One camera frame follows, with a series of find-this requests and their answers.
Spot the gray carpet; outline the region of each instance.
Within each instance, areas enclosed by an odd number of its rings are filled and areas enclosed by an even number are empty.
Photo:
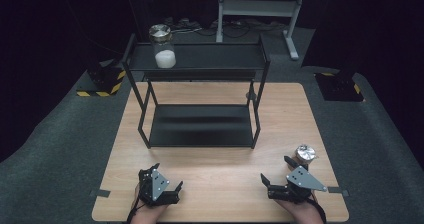
[[[264,33],[274,44],[269,50],[268,81],[299,82],[305,88],[340,187],[349,193],[345,197],[350,213],[347,223],[424,223],[423,171],[367,80],[354,76],[365,102],[327,102],[313,73],[332,70],[301,68],[313,32],[295,29],[298,61],[290,60],[281,31]],[[175,35],[176,42],[214,38],[196,33]],[[251,31],[240,38],[224,37],[224,41],[257,38],[258,32]],[[130,85],[125,78],[112,97],[78,97],[75,87],[24,146],[0,163],[0,223],[95,223],[91,218],[95,192]]]

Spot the black cable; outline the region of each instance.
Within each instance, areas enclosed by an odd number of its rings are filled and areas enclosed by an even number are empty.
[[[224,32],[224,29],[222,29],[222,34],[223,34],[224,36],[226,36],[226,37],[229,37],[229,38],[240,38],[240,37],[243,37],[243,36],[247,35],[247,33],[249,33],[249,32],[250,32],[250,25],[249,25],[249,23],[246,23],[246,25],[245,25],[245,26],[242,26],[242,27],[240,27],[240,26],[238,26],[238,25],[236,25],[236,26],[237,26],[238,28],[233,28],[233,29],[243,29],[244,27],[247,27],[247,30],[246,30],[244,33],[242,33],[241,35],[231,36],[231,35],[226,34],[226,33]]]
[[[313,207],[315,207],[315,209],[317,209],[317,211],[318,211],[318,213],[319,213],[319,215],[321,217],[322,222],[324,224],[326,224],[327,223],[327,217],[325,215],[324,209],[316,201],[314,201],[314,200],[311,200],[309,198],[306,198],[305,201],[307,203],[311,204]]]
[[[210,33],[210,34],[204,34],[204,33],[201,33],[200,31],[203,31],[203,30],[213,30],[213,33]],[[197,33],[197,34],[199,34],[199,35],[201,35],[201,36],[214,36],[214,35],[216,35],[216,29],[215,28],[210,28],[210,29],[202,29],[202,30],[199,30],[199,31],[195,31],[195,33]]]
[[[138,211],[140,208],[144,207],[145,205],[146,205],[146,204],[144,204],[144,203],[143,203],[143,205],[141,205],[141,206],[137,207],[137,208],[135,209],[135,211]]]
[[[113,50],[113,49],[111,49],[111,48],[105,47],[104,45],[102,45],[102,44],[100,44],[100,43],[98,43],[98,42],[94,41],[94,40],[93,40],[93,39],[91,39],[91,38],[89,38],[89,37],[87,36],[87,34],[83,31],[82,25],[81,25],[81,23],[79,22],[79,20],[78,20],[78,18],[77,18],[77,15],[75,14],[75,12],[74,12],[74,10],[73,10],[73,8],[72,8],[72,6],[71,6],[71,3],[69,2],[69,0],[65,0],[65,2],[66,2],[66,5],[68,6],[68,9],[69,9],[69,11],[71,12],[71,14],[72,14],[73,18],[75,19],[75,22],[77,23],[77,25],[78,25],[78,27],[79,27],[79,29],[80,29],[81,34],[85,37],[85,39],[87,39],[87,40],[88,40],[88,41],[90,41],[91,43],[95,44],[96,46],[98,46],[98,47],[100,47],[100,48],[103,48],[103,49],[105,49],[105,50],[108,50],[108,51],[110,51],[110,52],[113,52],[113,53],[116,53],[116,54],[120,54],[120,55],[123,55],[123,54],[124,54],[124,53],[122,53],[122,52],[118,52],[118,51],[115,51],[115,50]]]
[[[264,23],[249,23],[248,21],[242,21],[242,22],[245,23],[245,25],[249,25],[251,29],[255,29],[259,31],[274,31],[274,30],[282,29],[285,27],[284,24],[275,24],[273,26],[271,25],[268,26],[267,24],[264,24]]]

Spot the human hand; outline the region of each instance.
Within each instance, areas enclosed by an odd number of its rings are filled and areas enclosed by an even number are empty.
[[[139,190],[140,185],[137,185],[135,188],[134,201],[131,207],[134,207],[134,205],[137,203]],[[168,208],[168,206],[169,205],[150,207],[139,200],[136,206],[137,211],[134,213],[131,224],[155,224],[162,213],[165,212],[166,208]]]
[[[318,210],[312,204],[304,201],[298,204],[289,201],[275,200],[286,209],[298,224],[322,224],[323,221]]]

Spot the metal shelf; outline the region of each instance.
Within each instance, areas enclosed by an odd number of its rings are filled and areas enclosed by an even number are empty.
[[[286,40],[291,59],[298,60],[299,55],[294,46],[292,34],[300,7],[302,6],[302,1],[218,0],[216,42],[223,42],[222,22],[224,15],[290,17],[289,28],[283,32],[283,36]]]
[[[257,43],[250,44],[175,44],[176,65],[161,69],[156,65],[151,45],[136,43],[133,34],[122,64],[142,110],[138,131],[146,146],[253,149],[260,133],[258,108],[270,65],[267,45],[269,43],[264,43],[262,35]],[[148,83],[144,101],[132,75],[137,71],[144,73]],[[255,92],[253,84],[257,74],[260,85]],[[181,80],[243,81],[249,83],[246,101],[231,105],[161,104],[156,98],[153,83]],[[154,102],[155,113],[148,138],[143,124],[150,99]],[[252,130],[251,113],[256,130]]]

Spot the table surface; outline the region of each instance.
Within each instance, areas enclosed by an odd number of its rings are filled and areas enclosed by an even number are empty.
[[[248,85],[240,82],[163,82],[155,83],[155,92],[160,103],[236,104],[246,100]],[[146,83],[137,83],[137,86],[140,90],[147,88]],[[147,108],[144,127],[147,135],[153,119],[153,105]],[[259,107],[262,131],[255,149],[147,149],[137,131],[140,115],[140,107],[131,91],[100,186],[101,190],[110,191],[110,195],[97,197],[92,212],[96,221],[126,220],[139,170],[156,163],[160,163],[159,172],[171,181],[167,190],[173,190],[184,181],[180,202],[168,208],[161,222],[293,221],[289,213],[268,199],[260,173],[271,184],[286,184],[285,176],[290,170],[283,157],[293,156],[301,144],[308,144],[317,152],[318,158],[309,168],[311,174],[326,186],[338,186],[300,84],[265,85]],[[315,194],[329,222],[343,222],[349,218],[341,194],[319,191]]]

